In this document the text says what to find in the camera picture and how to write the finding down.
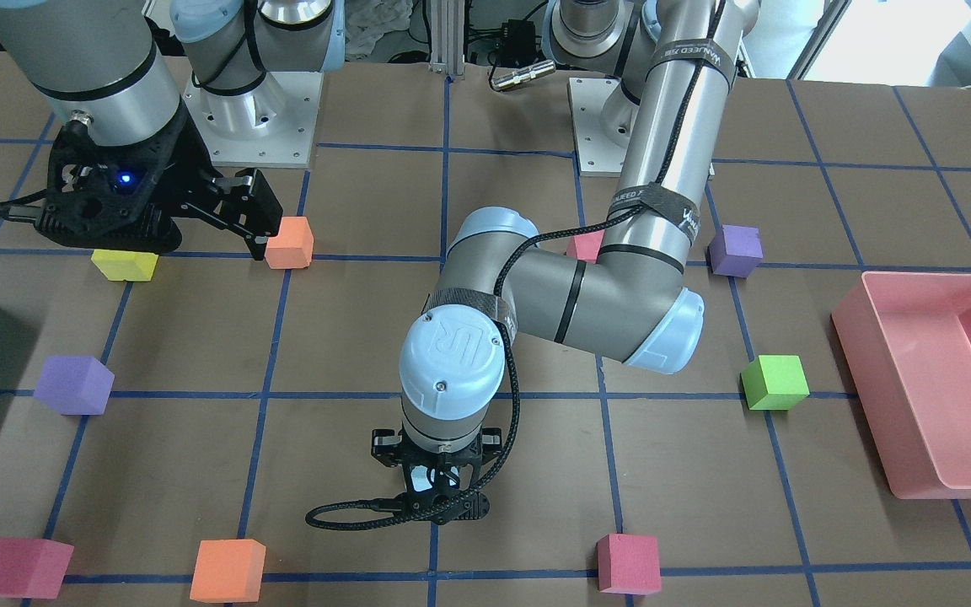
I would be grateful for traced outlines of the orange block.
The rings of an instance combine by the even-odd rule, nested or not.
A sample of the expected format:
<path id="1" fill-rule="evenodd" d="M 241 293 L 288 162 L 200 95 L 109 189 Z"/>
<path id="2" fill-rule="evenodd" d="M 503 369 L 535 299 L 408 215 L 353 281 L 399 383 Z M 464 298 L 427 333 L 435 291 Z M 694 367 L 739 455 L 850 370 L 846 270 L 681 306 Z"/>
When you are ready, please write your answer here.
<path id="1" fill-rule="evenodd" d="M 266 547 L 254 539 L 201 541 L 190 599 L 206 604 L 258 602 L 265 560 Z"/>
<path id="2" fill-rule="evenodd" d="M 308 268 L 312 264 L 314 235 L 304 216 L 282 218 L 280 229 L 266 241 L 266 264 L 273 270 Z"/>

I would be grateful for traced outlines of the yellow foam block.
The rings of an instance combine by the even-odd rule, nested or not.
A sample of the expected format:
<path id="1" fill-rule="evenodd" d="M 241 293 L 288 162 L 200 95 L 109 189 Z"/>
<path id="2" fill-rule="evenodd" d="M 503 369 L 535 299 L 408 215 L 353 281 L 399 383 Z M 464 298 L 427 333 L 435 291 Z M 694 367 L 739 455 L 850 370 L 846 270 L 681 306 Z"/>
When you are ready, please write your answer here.
<path id="1" fill-rule="evenodd" d="M 159 256 L 149 252 L 94 250 L 91 261 L 112 282 L 149 282 L 157 269 Z"/>

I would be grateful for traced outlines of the purple block centre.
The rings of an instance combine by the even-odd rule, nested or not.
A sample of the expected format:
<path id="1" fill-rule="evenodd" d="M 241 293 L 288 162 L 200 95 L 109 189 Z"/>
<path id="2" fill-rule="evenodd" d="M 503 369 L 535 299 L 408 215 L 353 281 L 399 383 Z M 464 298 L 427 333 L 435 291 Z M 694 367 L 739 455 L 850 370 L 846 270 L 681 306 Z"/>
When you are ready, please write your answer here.
<path id="1" fill-rule="evenodd" d="M 103 415 L 115 374 L 91 355 L 50 355 L 34 397 L 62 415 Z"/>

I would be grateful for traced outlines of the purple block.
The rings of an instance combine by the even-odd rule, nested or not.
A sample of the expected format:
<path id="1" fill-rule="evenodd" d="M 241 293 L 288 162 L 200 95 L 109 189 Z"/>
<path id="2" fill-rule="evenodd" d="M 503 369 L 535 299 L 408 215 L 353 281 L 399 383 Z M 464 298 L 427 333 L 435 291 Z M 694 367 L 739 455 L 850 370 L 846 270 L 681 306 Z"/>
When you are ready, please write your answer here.
<path id="1" fill-rule="evenodd" d="M 708 247 L 711 271 L 718 276 L 750 277 L 764 259 L 758 227 L 722 224 Z"/>
<path id="2" fill-rule="evenodd" d="M 50 355 L 34 397 L 62 415 L 103 415 L 115 374 L 91 355 Z"/>

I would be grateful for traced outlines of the green foam block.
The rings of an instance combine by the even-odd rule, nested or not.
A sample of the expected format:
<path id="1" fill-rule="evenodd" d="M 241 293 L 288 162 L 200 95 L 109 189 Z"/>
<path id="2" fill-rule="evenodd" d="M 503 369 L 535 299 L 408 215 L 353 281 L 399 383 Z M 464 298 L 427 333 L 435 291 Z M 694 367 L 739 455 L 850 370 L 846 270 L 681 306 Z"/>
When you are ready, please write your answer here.
<path id="1" fill-rule="evenodd" d="M 798 355 L 758 355 L 740 378 L 745 404 L 752 411 L 789 411 L 810 395 Z"/>

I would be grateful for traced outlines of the purple block far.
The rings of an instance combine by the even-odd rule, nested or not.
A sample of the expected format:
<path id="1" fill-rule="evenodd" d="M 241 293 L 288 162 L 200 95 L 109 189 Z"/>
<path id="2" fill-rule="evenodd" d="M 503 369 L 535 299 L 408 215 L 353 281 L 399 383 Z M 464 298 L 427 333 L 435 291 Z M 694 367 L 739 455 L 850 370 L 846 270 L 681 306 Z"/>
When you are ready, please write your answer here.
<path id="1" fill-rule="evenodd" d="M 758 227 L 722 224 L 708 247 L 711 271 L 718 276 L 750 277 L 764 259 Z"/>

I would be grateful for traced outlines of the pink block near tray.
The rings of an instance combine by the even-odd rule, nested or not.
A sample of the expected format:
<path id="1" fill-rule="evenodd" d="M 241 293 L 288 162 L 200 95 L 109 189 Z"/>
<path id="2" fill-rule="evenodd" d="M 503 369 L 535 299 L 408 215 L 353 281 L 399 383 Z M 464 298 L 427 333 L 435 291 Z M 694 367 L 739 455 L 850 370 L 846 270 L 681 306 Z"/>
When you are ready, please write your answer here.
<path id="1" fill-rule="evenodd" d="M 0 597 L 57 599 L 73 552 L 69 543 L 0 537 Z"/>

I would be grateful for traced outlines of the pink plastic tray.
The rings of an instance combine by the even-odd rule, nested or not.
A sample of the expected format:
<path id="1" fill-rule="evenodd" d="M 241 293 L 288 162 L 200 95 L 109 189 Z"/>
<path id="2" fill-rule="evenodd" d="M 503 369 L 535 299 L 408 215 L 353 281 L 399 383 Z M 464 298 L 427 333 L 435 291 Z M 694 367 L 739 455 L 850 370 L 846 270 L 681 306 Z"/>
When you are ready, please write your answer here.
<path id="1" fill-rule="evenodd" d="M 867 271 L 832 319 L 890 491 L 971 499 L 971 274 Z"/>

